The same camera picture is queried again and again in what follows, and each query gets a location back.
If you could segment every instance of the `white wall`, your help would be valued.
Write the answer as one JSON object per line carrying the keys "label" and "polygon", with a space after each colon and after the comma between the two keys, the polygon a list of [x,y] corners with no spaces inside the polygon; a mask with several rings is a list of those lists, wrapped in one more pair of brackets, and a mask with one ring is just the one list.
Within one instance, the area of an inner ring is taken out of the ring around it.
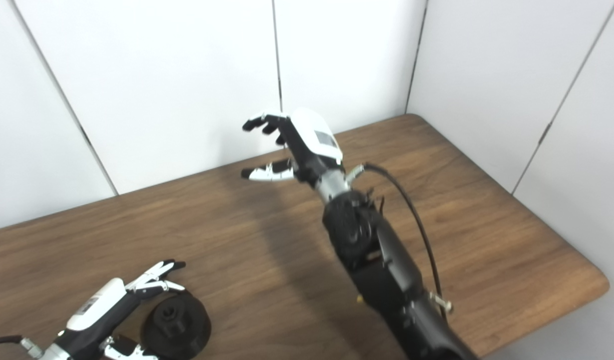
{"label": "white wall", "polygon": [[0,0],[0,228],[110,196],[12,7]]}
{"label": "white wall", "polygon": [[407,111],[511,191],[612,4],[429,1]]}
{"label": "white wall", "polygon": [[270,0],[17,3],[121,194],[276,149]]}
{"label": "white wall", "polygon": [[275,0],[285,112],[334,132],[405,113],[424,0]]}
{"label": "white wall", "polygon": [[614,360],[614,13],[515,196],[596,264],[611,290],[491,360]]}

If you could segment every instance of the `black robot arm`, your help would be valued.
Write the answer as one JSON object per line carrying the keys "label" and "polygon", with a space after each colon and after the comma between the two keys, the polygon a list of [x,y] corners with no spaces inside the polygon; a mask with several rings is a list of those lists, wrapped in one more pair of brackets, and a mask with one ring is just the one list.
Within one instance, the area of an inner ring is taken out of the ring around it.
{"label": "black robot arm", "polygon": [[279,130],[277,144],[288,146],[293,159],[242,171],[243,178],[307,182],[325,203],[323,223],[364,302],[389,326],[410,360],[476,360],[449,328],[426,291],[422,275],[389,222],[368,194],[352,189],[362,167],[349,174],[342,152],[325,121],[315,112],[298,109],[285,114],[262,114],[247,121],[246,131],[265,125]]}

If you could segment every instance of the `black knob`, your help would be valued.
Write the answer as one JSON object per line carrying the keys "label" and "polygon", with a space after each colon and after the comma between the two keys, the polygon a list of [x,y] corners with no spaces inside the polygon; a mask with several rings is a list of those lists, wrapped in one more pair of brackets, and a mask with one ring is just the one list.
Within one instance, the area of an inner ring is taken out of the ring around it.
{"label": "black knob", "polygon": [[211,321],[202,303],[185,292],[163,300],[142,326],[142,344],[171,360],[190,360],[209,341]]}

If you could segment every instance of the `black cable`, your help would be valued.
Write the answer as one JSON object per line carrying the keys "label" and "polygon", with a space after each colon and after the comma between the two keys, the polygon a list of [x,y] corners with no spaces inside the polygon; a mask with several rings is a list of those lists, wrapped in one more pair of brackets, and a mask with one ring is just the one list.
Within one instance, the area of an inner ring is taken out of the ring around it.
{"label": "black cable", "polygon": [[10,335],[10,336],[0,337],[0,344],[7,344],[7,343],[20,344],[21,341],[23,341],[23,337],[21,335]]}
{"label": "black cable", "polygon": [[[403,199],[405,199],[407,206],[409,207],[409,209],[411,210],[411,213],[414,215],[414,218],[416,219],[416,223],[418,224],[418,229],[420,230],[420,234],[423,237],[423,242],[425,242],[425,248],[427,250],[427,255],[429,256],[429,262],[431,263],[431,271],[433,273],[433,282],[435,283],[435,292],[438,294],[439,297],[442,297],[442,287],[440,286],[440,276],[438,275],[438,268],[435,266],[435,258],[433,257],[433,251],[431,249],[429,237],[426,234],[425,226],[423,226],[423,221],[421,220],[420,215],[418,214],[418,211],[416,210],[416,207],[414,207],[414,203],[411,201],[411,198],[409,197],[405,189],[400,185],[398,180],[396,180],[396,178],[393,177],[393,175],[391,175],[387,170],[385,170],[385,168],[382,168],[380,166],[370,164],[370,163],[365,163],[363,166],[364,166],[365,171],[371,171],[373,173],[380,174],[384,176],[385,178],[387,178],[387,180],[389,180],[389,182],[391,182],[398,189]],[[444,308],[442,308],[442,306],[440,307],[440,313],[442,315],[442,318],[445,321],[447,321],[447,314],[445,313]]]}

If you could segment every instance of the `wooden table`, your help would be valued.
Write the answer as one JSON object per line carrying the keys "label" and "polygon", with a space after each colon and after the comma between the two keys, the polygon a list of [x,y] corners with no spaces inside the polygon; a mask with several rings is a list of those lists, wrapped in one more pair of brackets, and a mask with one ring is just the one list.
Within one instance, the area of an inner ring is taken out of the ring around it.
{"label": "wooden table", "polygon": [[[381,164],[412,196],[456,307],[451,326],[477,354],[607,291],[595,266],[418,116],[337,139],[348,169]],[[188,266],[171,280],[199,297],[213,322],[199,359],[402,359],[380,318],[356,303],[321,226],[318,196],[294,181],[240,179],[242,167],[287,155],[280,150],[0,229],[0,336],[23,334],[46,347],[110,278],[130,281],[176,258]],[[405,203],[375,175],[355,184],[372,186],[386,196],[385,215],[432,285]],[[143,305],[120,332],[139,339],[142,319],[158,302]],[[0,359],[26,357],[3,345]]]}

